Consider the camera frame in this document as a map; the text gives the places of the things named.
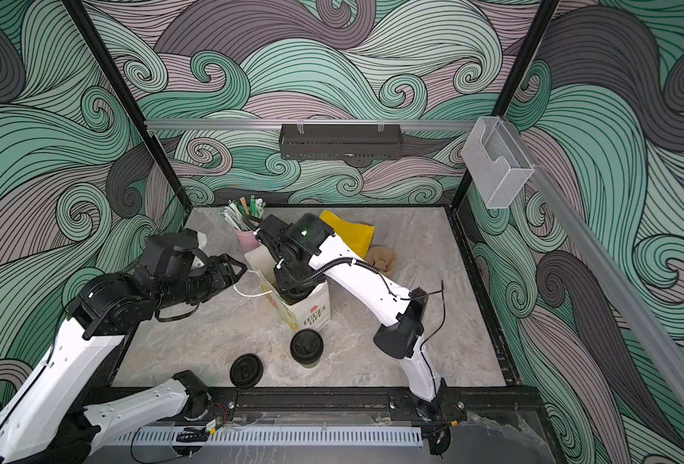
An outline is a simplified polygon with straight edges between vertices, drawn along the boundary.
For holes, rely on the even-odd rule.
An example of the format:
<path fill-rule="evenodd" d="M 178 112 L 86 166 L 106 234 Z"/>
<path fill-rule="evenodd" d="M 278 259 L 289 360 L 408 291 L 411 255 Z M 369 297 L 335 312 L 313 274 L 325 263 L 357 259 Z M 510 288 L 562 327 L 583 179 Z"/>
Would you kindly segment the white paper gift bag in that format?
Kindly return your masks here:
<path fill-rule="evenodd" d="M 262 288 L 261 295 L 272 303 L 294 331 L 311 329 L 320 332 L 328 325 L 331 321 L 331 305 L 326 281 L 317 285 L 304 300 L 291 304 L 279 292 L 273 272 L 275 262 L 266 247 L 260 246 L 245 253 L 244 258 Z"/>

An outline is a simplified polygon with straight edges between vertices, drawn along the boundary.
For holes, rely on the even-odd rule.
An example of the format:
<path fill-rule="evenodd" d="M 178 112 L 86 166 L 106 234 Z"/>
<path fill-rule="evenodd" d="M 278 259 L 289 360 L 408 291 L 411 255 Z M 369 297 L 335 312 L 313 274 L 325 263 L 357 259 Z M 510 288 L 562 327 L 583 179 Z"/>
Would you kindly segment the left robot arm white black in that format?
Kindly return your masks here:
<path fill-rule="evenodd" d="M 198 232 L 148 237 L 121 272 L 96 276 L 65 309 L 51 347 L 0 412 L 0 463 L 83 463 L 127 432 L 162 419 L 204 417 L 208 387 L 190 370 L 137 394 L 102 404 L 75 402 L 109 354 L 163 309 L 193 309 L 237 284 L 247 267 L 208 256 Z"/>

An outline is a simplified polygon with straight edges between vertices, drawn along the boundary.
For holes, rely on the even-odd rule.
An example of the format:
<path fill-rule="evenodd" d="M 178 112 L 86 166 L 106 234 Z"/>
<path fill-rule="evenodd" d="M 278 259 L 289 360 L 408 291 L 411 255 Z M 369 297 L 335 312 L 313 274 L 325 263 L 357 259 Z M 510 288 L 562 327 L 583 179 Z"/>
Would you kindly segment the pink holder with straws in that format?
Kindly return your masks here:
<path fill-rule="evenodd" d="M 230 200 L 220 208 L 220 215 L 233 228 L 237 241 L 244 252 L 254 251 L 260 247 L 256 239 L 255 230 L 264 218 L 264 199 L 254 197 L 241 197 L 239 200 Z"/>

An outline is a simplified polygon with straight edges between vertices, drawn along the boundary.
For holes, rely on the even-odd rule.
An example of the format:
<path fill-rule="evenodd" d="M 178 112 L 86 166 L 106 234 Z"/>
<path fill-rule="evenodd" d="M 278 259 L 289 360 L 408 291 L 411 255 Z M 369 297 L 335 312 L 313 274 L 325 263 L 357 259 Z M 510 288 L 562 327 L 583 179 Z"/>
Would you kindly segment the brown pulp cup carrier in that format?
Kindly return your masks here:
<path fill-rule="evenodd" d="M 365 260 L 380 272 L 389 275 L 396 267 L 397 254 L 389 247 L 374 246 L 369 249 Z"/>

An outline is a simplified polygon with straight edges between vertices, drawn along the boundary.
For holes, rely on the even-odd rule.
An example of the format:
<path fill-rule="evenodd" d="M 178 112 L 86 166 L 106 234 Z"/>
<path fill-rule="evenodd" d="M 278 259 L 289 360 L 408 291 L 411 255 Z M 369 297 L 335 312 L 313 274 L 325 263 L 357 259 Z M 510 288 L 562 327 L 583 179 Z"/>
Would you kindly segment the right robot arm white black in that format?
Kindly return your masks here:
<path fill-rule="evenodd" d="M 336 281 L 377 317 L 380 328 L 374 344 L 400 363 L 411 393 L 426 403 L 436 400 L 442 379 L 429 361 L 423 338 L 428 292 L 394 283 L 313 214 L 291 224 L 270 215 L 256 220 L 254 235 L 274 260 L 282 296 L 296 303 L 327 278 Z"/>

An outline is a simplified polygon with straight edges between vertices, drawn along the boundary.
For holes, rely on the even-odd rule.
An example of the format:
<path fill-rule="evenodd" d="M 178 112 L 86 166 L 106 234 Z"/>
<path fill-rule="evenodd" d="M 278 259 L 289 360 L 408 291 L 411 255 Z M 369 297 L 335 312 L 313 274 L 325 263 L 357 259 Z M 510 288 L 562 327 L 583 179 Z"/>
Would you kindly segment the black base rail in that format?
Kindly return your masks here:
<path fill-rule="evenodd" d="M 209 387 L 217 410 L 231 419 L 258 413 L 368 413 L 393 421 L 460 421 L 469 411 L 538 409 L 531 387 L 442 387 L 431 406 L 404 387 L 236 388 Z"/>

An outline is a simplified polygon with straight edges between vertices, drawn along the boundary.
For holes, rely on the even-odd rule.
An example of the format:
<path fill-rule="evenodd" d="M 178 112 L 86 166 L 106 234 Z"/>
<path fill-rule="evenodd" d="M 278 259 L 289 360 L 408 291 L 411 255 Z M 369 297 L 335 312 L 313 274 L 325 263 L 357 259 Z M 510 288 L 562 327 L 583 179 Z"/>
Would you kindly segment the clear acrylic wall holder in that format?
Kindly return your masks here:
<path fill-rule="evenodd" d="M 478 118 L 461 155 L 488 210 L 509 208 L 534 173 L 519 131 L 501 117 Z"/>

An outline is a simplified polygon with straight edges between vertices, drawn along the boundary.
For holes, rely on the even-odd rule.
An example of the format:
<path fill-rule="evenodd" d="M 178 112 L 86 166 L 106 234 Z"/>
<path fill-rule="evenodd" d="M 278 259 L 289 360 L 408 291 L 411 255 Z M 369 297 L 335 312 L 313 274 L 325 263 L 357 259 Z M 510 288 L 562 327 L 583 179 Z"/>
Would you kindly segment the stack of black cup lids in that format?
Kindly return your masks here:
<path fill-rule="evenodd" d="M 264 375 L 262 360 L 252 353 L 239 356 L 230 368 L 232 384 L 241 390 L 256 387 Z"/>

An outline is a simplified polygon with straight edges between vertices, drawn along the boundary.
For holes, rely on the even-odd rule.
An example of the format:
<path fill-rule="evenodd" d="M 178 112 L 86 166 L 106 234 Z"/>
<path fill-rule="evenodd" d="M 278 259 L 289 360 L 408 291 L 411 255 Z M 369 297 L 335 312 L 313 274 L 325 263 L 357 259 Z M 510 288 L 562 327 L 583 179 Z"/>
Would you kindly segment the yellow napkin stack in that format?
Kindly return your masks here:
<path fill-rule="evenodd" d="M 363 223 L 347 222 L 336 214 L 324 210 L 321 220 L 331 226 L 345 244 L 361 258 L 365 258 L 375 236 L 375 228 Z"/>

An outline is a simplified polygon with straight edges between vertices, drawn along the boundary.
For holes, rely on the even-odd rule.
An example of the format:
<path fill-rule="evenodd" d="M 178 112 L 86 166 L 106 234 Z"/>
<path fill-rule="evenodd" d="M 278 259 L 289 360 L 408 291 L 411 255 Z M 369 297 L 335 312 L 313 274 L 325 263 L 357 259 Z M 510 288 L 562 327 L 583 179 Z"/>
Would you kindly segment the black wall tray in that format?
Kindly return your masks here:
<path fill-rule="evenodd" d="M 397 160 L 404 150 L 398 125 L 286 124 L 279 135 L 286 160 Z"/>

